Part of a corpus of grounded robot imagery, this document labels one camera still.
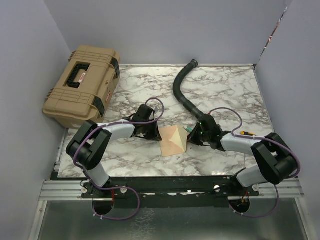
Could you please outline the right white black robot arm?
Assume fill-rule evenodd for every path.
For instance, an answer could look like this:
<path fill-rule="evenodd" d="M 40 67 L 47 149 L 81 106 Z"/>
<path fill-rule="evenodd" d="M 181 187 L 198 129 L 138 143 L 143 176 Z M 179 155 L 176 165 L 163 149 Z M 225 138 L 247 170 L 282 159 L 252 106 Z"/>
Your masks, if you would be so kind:
<path fill-rule="evenodd" d="M 196 119 L 197 124 L 187 137 L 188 142 L 221 152 L 237 152 L 254 157 L 256 165 L 244 168 L 233 176 L 229 189 L 234 195 L 240 196 L 248 187 L 256 184 L 278 185 L 299 173 L 297 157 L 278 134 L 272 132 L 265 137 L 238 135 L 223 131 L 209 114 L 198 113 Z"/>

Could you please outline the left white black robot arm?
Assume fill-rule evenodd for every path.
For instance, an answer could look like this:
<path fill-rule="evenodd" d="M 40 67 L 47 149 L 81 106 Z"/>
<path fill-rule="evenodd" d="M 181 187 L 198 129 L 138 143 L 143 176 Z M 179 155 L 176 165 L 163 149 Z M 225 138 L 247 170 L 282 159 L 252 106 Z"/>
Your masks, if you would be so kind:
<path fill-rule="evenodd" d="M 156 111 L 142 104 L 136 113 L 110 123 L 95 123 L 87 120 L 78 129 L 66 147 L 76 167 L 91 181 L 97 196 L 106 197 L 111 190 L 110 176 L 101 161 L 110 142 L 126 138 L 142 138 L 161 141 Z"/>

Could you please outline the green white glue stick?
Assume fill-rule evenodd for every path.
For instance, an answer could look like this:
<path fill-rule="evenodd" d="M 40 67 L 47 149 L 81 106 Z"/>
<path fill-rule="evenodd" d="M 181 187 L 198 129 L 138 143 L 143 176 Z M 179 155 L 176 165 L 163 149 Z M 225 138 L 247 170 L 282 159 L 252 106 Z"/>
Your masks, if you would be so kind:
<path fill-rule="evenodd" d="M 186 130 L 187 132 L 189 132 L 189 133 L 191 133 L 191 132 L 193 131 L 193 129 L 190 128 L 190 127 L 186 127 L 185 130 Z"/>

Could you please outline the tan paper envelope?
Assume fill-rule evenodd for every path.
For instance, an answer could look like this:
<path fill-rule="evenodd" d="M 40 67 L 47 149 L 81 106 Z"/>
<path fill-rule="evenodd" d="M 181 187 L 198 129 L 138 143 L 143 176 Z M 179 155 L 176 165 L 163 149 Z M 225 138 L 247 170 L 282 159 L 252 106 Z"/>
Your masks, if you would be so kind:
<path fill-rule="evenodd" d="M 188 132 L 180 125 L 166 126 L 159 129 L 162 140 L 160 149 L 163 157 L 183 154 L 187 150 Z"/>

